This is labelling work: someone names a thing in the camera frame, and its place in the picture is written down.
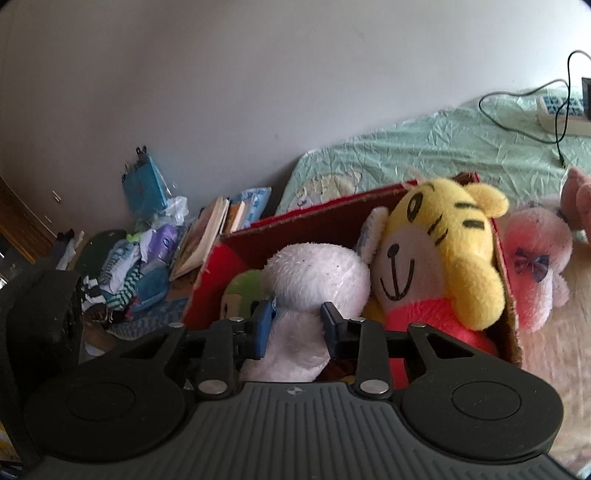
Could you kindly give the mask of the stack of books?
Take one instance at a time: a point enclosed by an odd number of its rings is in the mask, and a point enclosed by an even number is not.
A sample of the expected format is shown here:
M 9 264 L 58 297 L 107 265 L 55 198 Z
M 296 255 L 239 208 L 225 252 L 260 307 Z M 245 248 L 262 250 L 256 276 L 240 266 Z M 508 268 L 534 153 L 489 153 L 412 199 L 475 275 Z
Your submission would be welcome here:
M 270 195 L 270 187 L 256 187 L 235 197 L 215 198 L 187 228 L 174 257 L 169 280 L 179 279 L 204 265 L 219 236 L 249 228 L 258 222 Z

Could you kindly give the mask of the pile of clothes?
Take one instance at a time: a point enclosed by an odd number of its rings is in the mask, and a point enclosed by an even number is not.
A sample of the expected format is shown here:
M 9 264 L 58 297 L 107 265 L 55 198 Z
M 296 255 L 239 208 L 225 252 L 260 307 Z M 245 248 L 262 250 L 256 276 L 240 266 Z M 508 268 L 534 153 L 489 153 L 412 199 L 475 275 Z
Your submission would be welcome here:
M 163 211 L 140 220 L 133 233 L 113 229 L 86 242 L 81 236 L 71 239 L 57 268 L 80 276 L 81 310 L 108 323 L 137 314 L 130 310 L 135 284 L 153 269 L 169 269 L 187 215 L 187 199 L 175 196 Z

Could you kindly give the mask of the patterned bed sheet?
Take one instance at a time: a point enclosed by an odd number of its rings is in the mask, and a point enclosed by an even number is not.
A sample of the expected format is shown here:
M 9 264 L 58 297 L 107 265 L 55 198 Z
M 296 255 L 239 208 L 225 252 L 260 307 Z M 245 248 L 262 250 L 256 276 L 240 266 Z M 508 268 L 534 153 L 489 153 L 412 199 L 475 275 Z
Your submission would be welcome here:
M 533 98 L 496 97 L 311 150 L 297 161 L 277 213 L 400 183 L 413 178 L 476 172 L 513 206 L 531 201 L 554 207 L 568 168 L 590 169 L 590 141 L 565 138 L 549 145 Z M 553 456 L 585 478 L 590 474 L 590 246 L 583 234 L 564 271 L 568 303 L 546 325 L 523 334 L 526 369 L 562 397 L 565 416 Z

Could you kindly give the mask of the green plush toy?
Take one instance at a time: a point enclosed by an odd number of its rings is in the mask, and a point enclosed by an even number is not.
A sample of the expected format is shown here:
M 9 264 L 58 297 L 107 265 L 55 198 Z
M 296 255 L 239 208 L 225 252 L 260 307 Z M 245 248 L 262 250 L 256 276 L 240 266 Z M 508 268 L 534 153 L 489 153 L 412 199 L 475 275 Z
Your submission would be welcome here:
M 252 269 L 235 276 L 221 298 L 221 319 L 249 319 L 264 299 L 262 271 Z

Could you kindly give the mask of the white power strip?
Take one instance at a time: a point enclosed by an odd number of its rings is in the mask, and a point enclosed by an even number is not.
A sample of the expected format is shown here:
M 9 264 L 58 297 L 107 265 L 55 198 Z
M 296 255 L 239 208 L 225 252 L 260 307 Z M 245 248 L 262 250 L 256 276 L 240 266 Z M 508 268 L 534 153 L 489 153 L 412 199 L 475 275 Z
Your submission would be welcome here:
M 546 132 L 558 131 L 558 136 L 563 131 L 567 136 L 591 135 L 588 102 L 582 96 L 575 95 L 567 103 L 564 95 L 545 94 L 538 96 L 536 103 L 538 122 Z

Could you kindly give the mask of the yellow tiger plush toy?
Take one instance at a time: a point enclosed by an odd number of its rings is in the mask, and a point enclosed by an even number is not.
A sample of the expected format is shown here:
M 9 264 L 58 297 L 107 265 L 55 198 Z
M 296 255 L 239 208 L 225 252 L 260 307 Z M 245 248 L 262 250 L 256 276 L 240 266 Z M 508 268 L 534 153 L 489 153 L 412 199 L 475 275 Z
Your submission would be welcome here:
M 370 266 L 363 317 L 389 331 L 424 323 L 497 354 L 486 331 L 506 299 L 492 222 L 508 208 L 493 186 L 438 178 L 411 188 L 394 209 L 370 211 L 356 246 Z

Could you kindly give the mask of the blue packaged item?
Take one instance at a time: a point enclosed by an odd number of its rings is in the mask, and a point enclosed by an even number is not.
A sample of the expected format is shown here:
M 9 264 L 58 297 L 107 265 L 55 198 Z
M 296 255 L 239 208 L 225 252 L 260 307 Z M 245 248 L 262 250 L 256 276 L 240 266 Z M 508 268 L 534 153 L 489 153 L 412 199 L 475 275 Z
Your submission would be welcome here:
M 146 220 L 163 211 L 171 194 L 147 147 L 135 148 L 136 160 L 126 163 L 121 184 L 136 219 Z

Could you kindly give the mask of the black charger adapter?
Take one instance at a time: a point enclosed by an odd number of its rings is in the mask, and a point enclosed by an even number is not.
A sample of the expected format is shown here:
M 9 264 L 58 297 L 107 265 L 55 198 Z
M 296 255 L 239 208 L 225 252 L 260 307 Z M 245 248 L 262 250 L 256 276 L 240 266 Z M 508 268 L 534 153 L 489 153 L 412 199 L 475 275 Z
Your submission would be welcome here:
M 588 120 L 591 120 L 591 79 L 582 77 L 581 86 L 585 116 Z

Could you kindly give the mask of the blue checkered towel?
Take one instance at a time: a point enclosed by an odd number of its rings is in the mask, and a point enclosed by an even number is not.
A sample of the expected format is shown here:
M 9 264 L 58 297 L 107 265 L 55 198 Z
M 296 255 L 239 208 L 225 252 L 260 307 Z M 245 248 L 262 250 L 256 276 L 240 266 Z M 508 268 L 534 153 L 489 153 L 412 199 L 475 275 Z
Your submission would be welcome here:
M 134 314 L 123 323 L 114 324 L 107 332 L 123 341 L 134 341 L 172 323 L 181 323 L 188 298 L 163 300 Z

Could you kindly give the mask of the white bunny plush toy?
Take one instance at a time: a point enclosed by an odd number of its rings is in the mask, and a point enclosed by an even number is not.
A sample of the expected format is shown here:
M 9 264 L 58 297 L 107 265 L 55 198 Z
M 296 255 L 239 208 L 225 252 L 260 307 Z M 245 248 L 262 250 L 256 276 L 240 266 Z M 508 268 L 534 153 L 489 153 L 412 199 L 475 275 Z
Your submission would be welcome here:
M 370 296 L 370 268 L 355 251 L 334 244 L 284 247 L 266 263 L 263 292 L 276 304 L 262 359 L 247 360 L 242 382 L 308 383 L 329 364 L 322 304 L 359 317 Z

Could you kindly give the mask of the pink white plush toy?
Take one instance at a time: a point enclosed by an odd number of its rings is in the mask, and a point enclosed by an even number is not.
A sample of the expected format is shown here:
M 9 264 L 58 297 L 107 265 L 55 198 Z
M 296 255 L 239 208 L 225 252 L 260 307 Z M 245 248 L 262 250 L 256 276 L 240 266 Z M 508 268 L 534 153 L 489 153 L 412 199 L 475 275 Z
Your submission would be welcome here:
M 538 331 L 570 298 L 563 277 L 573 251 L 569 226 L 557 213 L 530 206 L 508 216 L 502 246 L 519 328 Z

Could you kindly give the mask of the red cardboard box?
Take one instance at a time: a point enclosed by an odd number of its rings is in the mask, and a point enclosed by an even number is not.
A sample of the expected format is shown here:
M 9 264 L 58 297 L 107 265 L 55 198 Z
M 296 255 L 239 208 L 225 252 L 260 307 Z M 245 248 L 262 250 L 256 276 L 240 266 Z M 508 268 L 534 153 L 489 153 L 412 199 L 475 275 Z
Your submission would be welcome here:
M 462 185 L 482 183 L 475 173 L 461 173 L 453 180 Z M 287 245 L 329 243 L 352 248 L 360 238 L 363 222 L 370 211 L 379 206 L 394 209 L 411 188 L 425 181 L 411 180 L 341 197 L 322 205 L 264 219 L 245 230 L 222 236 L 215 241 L 199 270 L 183 316 L 185 325 L 191 331 L 211 326 L 221 314 L 222 293 L 228 283 L 239 273 L 263 268 L 273 254 Z M 497 238 L 495 266 L 505 285 L 506 305 L 502 317 L 487 329 L 486 334 L 494 341 L 502 359 L 521 365 L 522 351 L 516 334 L 514 298 L 499 240 L 497 219 L 492 222 Z

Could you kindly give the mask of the pink bear plush toy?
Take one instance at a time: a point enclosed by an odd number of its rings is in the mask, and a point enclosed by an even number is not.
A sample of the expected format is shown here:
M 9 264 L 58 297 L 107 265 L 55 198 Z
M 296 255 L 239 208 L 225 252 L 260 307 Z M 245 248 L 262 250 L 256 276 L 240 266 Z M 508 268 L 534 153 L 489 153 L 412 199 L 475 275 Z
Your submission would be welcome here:
M 591 179 L 578 167 L 568 170 L 562 188 L 560 209 L 572 230 L 584 231 L 590 238 Z

